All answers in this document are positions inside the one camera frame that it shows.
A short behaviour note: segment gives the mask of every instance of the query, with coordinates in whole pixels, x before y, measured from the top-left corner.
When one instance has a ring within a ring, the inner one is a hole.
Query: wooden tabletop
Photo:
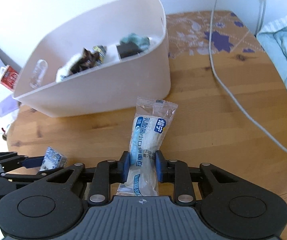
[[[248,113],[287,147],[287,91],[268,55],[236,49],[216,53],[213,59],[219,77]],[[182,52],[170,59],[170,71],[166,100],[179,107],[161,146],[165,158],[195,167],[212,163],[287,202],[287,154],[224,93],[213,77],[209,56]],[[43,155],[51,146],[68,157],[68,164],[94,167],[102,160],[119,159],[129,149],[134,114],[131,108],[50,118],[23,106],[7,143],[10,151],[28,156]],[[172,189],[161,185],[160,195],[172,195]],[[287,226],[282,237],[287,239]]]

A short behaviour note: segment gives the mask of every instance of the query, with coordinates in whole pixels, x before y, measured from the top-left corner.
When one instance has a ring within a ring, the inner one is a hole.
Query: plastic wrapper
[[[138,98],[129,145],[128,179],[119,185],[117,195],[158,196],[155,153],[162,144],[177,107],[164,100]]]

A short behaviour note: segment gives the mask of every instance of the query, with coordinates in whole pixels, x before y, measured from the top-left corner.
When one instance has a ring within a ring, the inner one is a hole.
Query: red package
[[[2,74],[0,84],[7,87],[10,91],[14,91],[15,82],[18,77],[18,72],[14,70],[10,65],[6,66],[5,72]]]

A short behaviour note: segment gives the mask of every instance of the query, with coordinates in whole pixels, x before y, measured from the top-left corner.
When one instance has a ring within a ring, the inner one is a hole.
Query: teal object
[[[141,50],[146,50],[150,47],[150,40],[148,37],[141,37],[136,33],[130,33],[128,36],[123,37],[120,40],[120,44],[122,43],[135,43]]]

